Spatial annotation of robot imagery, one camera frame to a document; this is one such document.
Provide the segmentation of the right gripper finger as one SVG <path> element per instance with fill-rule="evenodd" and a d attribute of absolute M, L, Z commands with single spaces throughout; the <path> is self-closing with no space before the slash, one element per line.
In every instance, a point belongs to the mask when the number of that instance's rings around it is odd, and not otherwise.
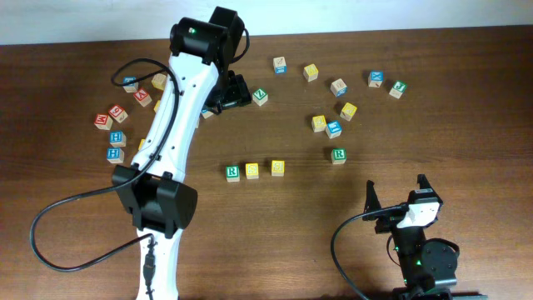
<path fill-rule="evenodd" d="M 417 175 L 417 184 L 419 185 L 418 192 L 432 192 L 432 186 L 430 185 L 425 174 Z"/>
<path fill-rule="evenodd" d="M 363 221 L 374 221 L 379 218 L 379 215 L 375 214 L 375 212 L 381 210 L 381 204 L 376 195 L 374 185 L 375 183 L 372 180 L 366 181 L 366 201 L 363 210 L 365 216 L 362 218 Z"/>

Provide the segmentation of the yellow S block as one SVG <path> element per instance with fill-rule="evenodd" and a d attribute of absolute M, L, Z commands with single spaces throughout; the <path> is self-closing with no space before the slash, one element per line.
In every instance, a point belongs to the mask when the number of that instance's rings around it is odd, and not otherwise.
<path fill-rule="evenodd" d="M 285 175 L 285 162 L 283 160 L 271 161 L 271 175 L 273 177 L 283 177 Z"/>
<path fill-rule="evenodd" d="M 250 162 L 245 165 L 245 173 L 247 179 L 259 178 L 259 164 L 257 162 Z"/>

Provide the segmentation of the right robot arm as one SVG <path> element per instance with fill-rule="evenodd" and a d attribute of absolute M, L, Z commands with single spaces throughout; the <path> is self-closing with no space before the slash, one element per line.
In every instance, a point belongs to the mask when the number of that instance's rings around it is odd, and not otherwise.
<path fill-rule="evenodd" d="M 425 229 L 434 224 L 443 201 L 426 176 L 417 176 L 419 187 L 397 208 L 385 208 L 374 182 L 366 182 L 364 220 L 376 223 L 377 234 L 389 233 L 394 242 L 404 287 L 393 290 L 394 299 L 487 299 L 478 292 L 453 293 L 460 256 L 457 244 L 442 238 L 426 238 Z"/>

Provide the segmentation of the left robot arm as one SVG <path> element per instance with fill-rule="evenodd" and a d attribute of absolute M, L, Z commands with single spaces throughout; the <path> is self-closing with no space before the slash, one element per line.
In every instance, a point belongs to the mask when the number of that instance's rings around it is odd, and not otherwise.
<path fill-rule="evenodd" d="M 208 22 L 184 17 L 172 27 L 160 107 L 131 165 L 113 171 L 140 238 L 140 299 L 179 297 L 179 242 L 197 206 L 197 191 L 184 183 L 189 147 L 202 111 L 219 114 L 251 102 L 245 79 L 229 68 L 247 35 L 237 12 L 224 7 Z"/>

